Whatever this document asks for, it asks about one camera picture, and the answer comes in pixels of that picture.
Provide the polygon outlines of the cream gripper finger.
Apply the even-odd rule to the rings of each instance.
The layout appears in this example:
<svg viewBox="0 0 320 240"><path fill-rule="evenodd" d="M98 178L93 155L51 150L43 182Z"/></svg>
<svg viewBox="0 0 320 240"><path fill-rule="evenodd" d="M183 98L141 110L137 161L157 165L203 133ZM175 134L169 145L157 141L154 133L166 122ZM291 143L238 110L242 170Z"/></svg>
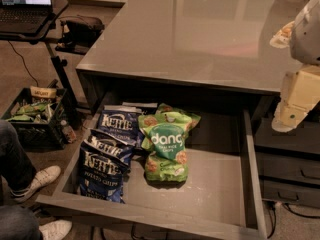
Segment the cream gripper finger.
<svg viewBox="0 0 320 240"><path fill-rule="evenodd" d="M296 129L307 115L308 113L305 110L280 101L274 112L271 127L277 132L286 133Z"/></svg>

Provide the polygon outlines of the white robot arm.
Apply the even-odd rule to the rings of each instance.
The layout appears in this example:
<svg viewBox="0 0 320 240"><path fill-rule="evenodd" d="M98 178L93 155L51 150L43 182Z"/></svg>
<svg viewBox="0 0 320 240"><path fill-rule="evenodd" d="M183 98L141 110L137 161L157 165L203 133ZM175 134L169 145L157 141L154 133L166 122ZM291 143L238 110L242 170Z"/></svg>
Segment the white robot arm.
<svg viewBox="0 0 320 240"><path fill-rule="evenodd" d="M280 102L272 129L289 132L307 117L320 101L320 0L309 0L295 20L282 27L270 40L275 48L289 48L293 59L302 63L285 74Z"/></svg>

